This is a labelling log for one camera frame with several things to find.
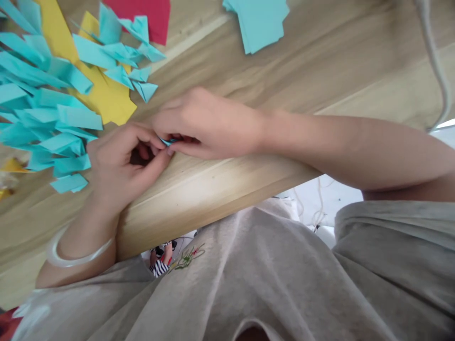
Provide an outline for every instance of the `forearm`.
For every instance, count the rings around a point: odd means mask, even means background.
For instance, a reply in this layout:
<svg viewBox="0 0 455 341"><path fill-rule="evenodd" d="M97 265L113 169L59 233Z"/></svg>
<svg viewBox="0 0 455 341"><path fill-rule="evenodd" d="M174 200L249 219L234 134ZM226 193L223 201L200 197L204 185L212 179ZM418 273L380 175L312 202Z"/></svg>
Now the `forearm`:
<svg viewBox="0 0 455 341"><path fill-rule="evenodd" d="M103 204L91 195L61 237L57 253L65 260L88 256L115 237L117 225L118 214L104 209ZM100 256L79 266L60 268L46 261L36 279L36 287L59 287L92 278L114 265L115 259L116 246L113 242Z"/></svg>
<svg viewBox="0 0 455 341"><path fill-rule="evenodd" d="M455 170L455 152L424 132L386 121L275 113L263 151L300 160L362 191L408 188Z"/></svg>

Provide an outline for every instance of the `left hand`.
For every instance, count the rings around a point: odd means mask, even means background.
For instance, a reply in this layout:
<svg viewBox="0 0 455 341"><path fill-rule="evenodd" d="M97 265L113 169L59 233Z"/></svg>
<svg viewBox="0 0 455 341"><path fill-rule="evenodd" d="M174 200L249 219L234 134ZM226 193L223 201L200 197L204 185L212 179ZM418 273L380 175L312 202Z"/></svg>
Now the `left hand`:
<svg viewBox="0 0 455 341"><path fill-rule="evenodd" d="M146 165L130 163L137 148L142 159L148 160L147 148L155 157ZM120 213L158 179L166 169L173 152L142 123L128 123L87 145L93 169L93 197L102 209Z"/></svg>

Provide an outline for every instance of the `gray shirt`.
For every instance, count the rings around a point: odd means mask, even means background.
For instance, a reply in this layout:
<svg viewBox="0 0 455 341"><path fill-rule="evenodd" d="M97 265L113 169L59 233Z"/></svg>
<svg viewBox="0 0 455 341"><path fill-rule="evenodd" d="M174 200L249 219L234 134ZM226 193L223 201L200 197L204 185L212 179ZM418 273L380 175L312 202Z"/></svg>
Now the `gray shirt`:
<svg viewBox="0 0 455 341"><path fill-rule="evenodd" d="M132 258L35 290L13 340L449 340L454 220L454 203L355 203L330 250L271 198L204 227L159 279Z"/></svg>

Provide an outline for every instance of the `wooden table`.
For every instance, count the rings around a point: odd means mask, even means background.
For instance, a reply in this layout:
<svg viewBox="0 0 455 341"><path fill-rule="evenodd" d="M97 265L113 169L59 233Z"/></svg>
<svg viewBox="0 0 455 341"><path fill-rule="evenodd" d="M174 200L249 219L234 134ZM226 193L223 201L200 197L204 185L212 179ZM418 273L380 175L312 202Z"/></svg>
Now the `wooden table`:
<svg viewBox="0 0 455 341"><path fill-rule="evenodd" d="M96 0L59 2L76 22L87 9L98 13ZM412 0L288 0L285 37L255 55L244 54L237 18L221 2L172 1L163 49L168 59L154 65L149 79L160 88L146 105L131 94L138 104L132 119L146 119L196 85L264 110L376 117L419 129L438 116L439 89ZM455 5L431 3L441 58L455 83ZM273 155L223 161L176 155L124 214L118 256L139 254L318 174ZM90 172L85 176L90 180ZM48 185L51 178L50 170L23 176L17 193L0 203L3 308L23 302L45 259L47 241L90 193L56 194Z"/></svg>

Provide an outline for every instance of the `yellow paper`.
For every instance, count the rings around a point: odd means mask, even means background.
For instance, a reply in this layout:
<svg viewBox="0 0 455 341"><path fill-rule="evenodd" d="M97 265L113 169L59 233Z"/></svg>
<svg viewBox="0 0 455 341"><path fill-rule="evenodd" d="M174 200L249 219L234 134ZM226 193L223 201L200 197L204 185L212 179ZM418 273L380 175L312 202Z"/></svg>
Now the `yellow paper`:
<svg viewBox="0 0 455 341"><path fill-rule="evenodd" d="M8 173L29 173L29 170L22 168L22 165L16 159L9 159L0 169L0 171Z"/></svg>
<svg viewBox="0 0 455 341"><path fill-rule="evenodd" d="M69 89L68 92L100 114L104 124L110 121L117 124L128 121L137 108L129 98L129 91L112 88L111 83L105 80L104 74L98 67L90 68L79 60L73 37L56 0L37 0L37 2L41 5L43 34L52 53L69 59L93 83L93 88L88 95L78 93L74 89ZM81 27L89 32L97 32L98 26L97 19L89 12L85 12ZM83 31L80 35L87 38Z"/></svg>

